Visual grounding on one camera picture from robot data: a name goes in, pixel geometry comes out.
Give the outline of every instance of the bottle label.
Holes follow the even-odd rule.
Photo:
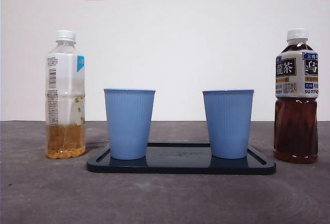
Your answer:
[[[318,54],[284,52],[276,57],[277,98],[317,98]]]
[[[82,55],[77,56],[77,72],[85,65],[85,58]]]
[[[46,124],[84,124],[84,64],[76,54],[46,56]]]

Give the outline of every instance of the dark blue tray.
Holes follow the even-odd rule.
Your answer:
[[[87,161],[87,170],[112,173],[249,174],[276,172],[274,161],[249,146],[247,156],[224,159],[212,156],[209,143],[148,143],[146,156],[121,160],[110,156],[109,147]]]

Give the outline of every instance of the table surface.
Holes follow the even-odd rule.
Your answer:
[[[1,223],[330,223],[330,122],[319,122],[319,159],[273,158],[273,122],[252,122],[250,145],[273,175],[92,173],[106,122],[86,123],[87,151],[44,155],[44,122],[1,122]],[[153,122],[150,142],[207,142],[205,122]]]

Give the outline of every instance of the blue cup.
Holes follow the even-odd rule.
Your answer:
[[[248,152],[254,90],[203,91],[212,154],[244,158]]]
[[[155,90],[105,88],[111,157],[145,157]]]

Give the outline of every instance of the bottle cap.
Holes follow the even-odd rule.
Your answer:
[[[76,34],[69,30],[59,30],[57,31],[56,41],[71,41],[76,42]]]
[[[308,39],[308,30],[305,28],[297,28],[288,31],[287,40],[294,38],[306,38]]]

